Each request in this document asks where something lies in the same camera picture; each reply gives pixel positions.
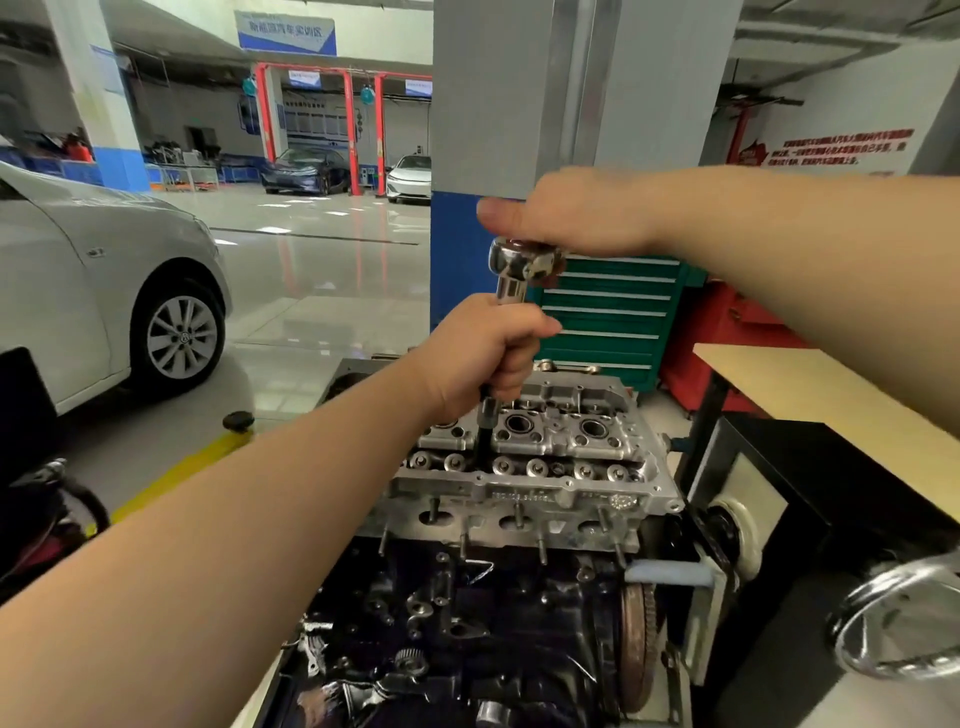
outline gear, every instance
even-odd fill
[[[430,664],[426,661],[423,650],[406,647],[394,656],[394,667],[411,677],[421,677],[430,669]]]
[[[623,589],[620,632],[620,700],[623,712],[639,711],[650,698],[657,663],[657,602],[653,584]]]

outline red wall slogan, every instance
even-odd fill
[[[859,164],[864,155],[902,152],[913,129],[890,129],[885,132],[861,132],[821,136],[810,139],[788,139],[770,153],[769,167],[807,167],[822,164]]]

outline blue sign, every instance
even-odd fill
[[[433,96],[433,82],[407,79],[407,96]]]
[[[297,88],[321,88],[320,71],[298,71],[290,69],[290,85]]]
[[[252,51],[336,56],[337,36],[328,17],[234,11],[240,47]]]

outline black car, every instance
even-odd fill
[[[350,189],[350,167],[339,153],[323,149],[288,149],[260,172],[268,194],[280,190],[328,195]]]

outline bolt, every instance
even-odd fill
[[[607,478],[609,480],[626,480],[627,469],[622,465],[611,465],[607,468]]]

